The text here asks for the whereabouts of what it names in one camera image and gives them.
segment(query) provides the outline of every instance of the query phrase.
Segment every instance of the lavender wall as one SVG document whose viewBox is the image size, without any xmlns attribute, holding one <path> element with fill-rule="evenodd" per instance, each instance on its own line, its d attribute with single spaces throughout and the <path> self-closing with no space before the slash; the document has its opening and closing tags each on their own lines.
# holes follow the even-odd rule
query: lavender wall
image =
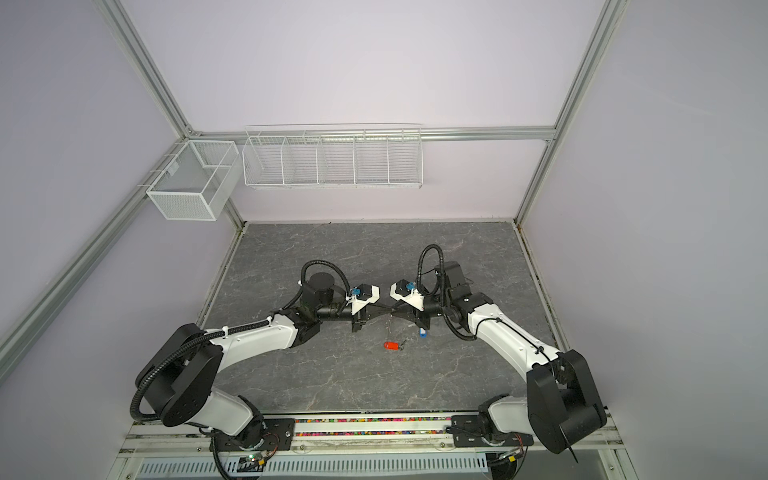
<svg viewBox="0 0 768 480">
<path fill-rule="evenodd" d="M 173 222 L 144 207 L 0 386 L 4 478 L 106 477 L 136 375 L 197 319 L 232 235 L 226 218 Z"/>
<path fill-rule="evenodd" d="M 0 3 L 0 335 L 175 141 L 88 0 Z"/>
<path fill-rule="evenodd" d="M 124 3 L 192 125 L 242 131 L 552 125 L 604 2 Z"/>
<path fill-rule="evenodd" d="M 524 223 L 640 478 L 765 478 L 768 4 L 632 0 Z"/>
</svg>

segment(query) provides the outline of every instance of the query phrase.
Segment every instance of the white wire shelf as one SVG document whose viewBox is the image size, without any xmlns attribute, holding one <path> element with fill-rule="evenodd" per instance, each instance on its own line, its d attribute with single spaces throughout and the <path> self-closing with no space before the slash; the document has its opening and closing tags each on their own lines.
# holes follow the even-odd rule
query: white wire shelf
<svg viewBox="0 0 768 480">
<path fill-rule="evenodd" d="M 242 170 L 233 141 L 189 140 L 147 189 L 168 220 L 216 220 Z"/>
<path fill-rule="evenodd" d="M 270 188 L 421 187 L 419 133 L 249 135 L 245 184 Z"/>
</svg>

